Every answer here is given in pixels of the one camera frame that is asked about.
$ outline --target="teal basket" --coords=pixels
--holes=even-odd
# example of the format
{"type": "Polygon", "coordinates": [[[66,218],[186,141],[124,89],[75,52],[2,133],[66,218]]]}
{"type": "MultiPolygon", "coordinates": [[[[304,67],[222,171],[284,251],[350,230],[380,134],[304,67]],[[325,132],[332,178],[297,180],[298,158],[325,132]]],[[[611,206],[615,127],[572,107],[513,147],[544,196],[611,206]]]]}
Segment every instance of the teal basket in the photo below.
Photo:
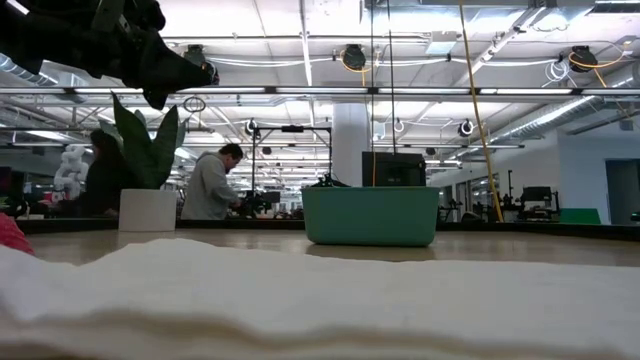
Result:
{"type": "Polygon", "coordinates": [[[428,187],[303,189],[307,237],[320,245],[428,246],[438,193],[428,187]]]}

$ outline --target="green leaf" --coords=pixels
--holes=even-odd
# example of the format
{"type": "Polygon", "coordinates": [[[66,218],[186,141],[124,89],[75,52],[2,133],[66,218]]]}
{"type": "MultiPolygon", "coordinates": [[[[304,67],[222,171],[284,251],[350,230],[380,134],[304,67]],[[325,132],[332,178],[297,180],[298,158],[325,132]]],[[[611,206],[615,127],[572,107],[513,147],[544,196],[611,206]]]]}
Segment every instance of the green leaf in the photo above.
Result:
{"type": "Polygon", "coordinates": [[[147,128],[147,119],[144,118],[144,115],[142,114],[142,112],[140,110],[136,110],[133,115],[135,115],[138,120],[140,120],[140,122],[142,123],[142,125],[144,125],[144,128],[147,128]]]}
{"type": "Polygon", "coordinates": [[[120,136],[122,136],[124,145],[129,141],[150,145],[151,138],[149,137],[146,126],[142,125],[140,119],[138,119],[135,114],[122,106],[120,100],[118,100],[118,97],[115,94],[112,94],[112,97],[113,115],[116,120],[116,127],[118,128],[120,136]]]}
{"type": "Polygon", "coordinates": [[[176,137],[176,149],[184,144],[184,138],[187,136],[187,120],[180,123],[178,127],[178,136],[176,137]]]}
{"type": "Polygon", "coordinates": [[[153,140],[153,154],[156,159],[156,179],[158,188],[167,181],[171,175],[171,166],[175,159],[176,143],[178,141],[178,129],[180,127],[178,108],[173,106],[165,115],[156,138],[153,140]]]}
{"type": "Polygon", "coordinates": [[[118,147],[120,147],[120,151],[123,151],[123,146],[122,146],[122,137],[120,137],[120,134],[118,133],[118,129],[116,129],[116,127],[111,124],[108,123],[104,120],[99,120],[100,123],[100,129],[102,129],[102,131],[104,131],[107,135],[111,135],[113,136],[114,139],[116,139],[116,141],[118,142],[118,147]]]}
{"type": "Polygon", "coordinates": [[[129,169],[135,174],[138,183],[143,189],[159,189],[156,185],[157,163],[153,157],[151,144],[136,141],[124,143],[124,157],[129,169]]]}

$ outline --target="gray sweatshirt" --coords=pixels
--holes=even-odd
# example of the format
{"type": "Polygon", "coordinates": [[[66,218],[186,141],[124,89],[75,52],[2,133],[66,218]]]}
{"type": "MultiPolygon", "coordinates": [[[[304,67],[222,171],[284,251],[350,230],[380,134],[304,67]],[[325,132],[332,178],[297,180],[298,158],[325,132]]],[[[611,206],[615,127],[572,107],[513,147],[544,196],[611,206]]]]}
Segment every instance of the gray sweatshirt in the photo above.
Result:
{"type": "Polygon", "coordinates": [[[218,153],[204,152],[191,174],[187,199],[182,209],[183,220],[224,220],[229,204],[238,195],[227,184],[224,164],[218,153]]]}

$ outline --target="wooden table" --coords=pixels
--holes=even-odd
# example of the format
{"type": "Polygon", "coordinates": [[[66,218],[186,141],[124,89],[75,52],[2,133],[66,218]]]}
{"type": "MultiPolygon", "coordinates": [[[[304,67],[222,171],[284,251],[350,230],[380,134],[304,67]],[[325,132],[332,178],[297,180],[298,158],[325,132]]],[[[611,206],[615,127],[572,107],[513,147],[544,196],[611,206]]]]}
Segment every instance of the wooden table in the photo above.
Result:
{"type": "Polygon", "coordinates": [[[127,244],[185,238],[216,246],[261,249],[346,259],[386,261],[478,260],[556,264],[640,266],[640,243],[527,233],[440,232],[428,248],[321,246],[303,231],[185,229],[172,233],[115,230],[29,235],[36,255],[47,261],[84,264],[127,244]]]}

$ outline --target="dark hair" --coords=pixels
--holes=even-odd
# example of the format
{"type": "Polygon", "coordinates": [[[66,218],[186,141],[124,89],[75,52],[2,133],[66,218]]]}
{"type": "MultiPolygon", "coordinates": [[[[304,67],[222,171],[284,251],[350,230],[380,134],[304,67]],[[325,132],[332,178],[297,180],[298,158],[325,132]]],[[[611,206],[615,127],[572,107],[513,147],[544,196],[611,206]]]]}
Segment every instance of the dark hair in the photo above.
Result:
{"type": "Polygon", "coordinates": [[[242,159],[244,153],[238,144],[227,144],[218,150],[220,155],[231,155],[234,160],[242,159]]]}
{"type": "Polygon", "coordinates": [[[102,130],[91,132],[91,144],[98,148],[96,160],[106,161],[112,165],[124,164],[124,157],[116,139],[102,130]]]}

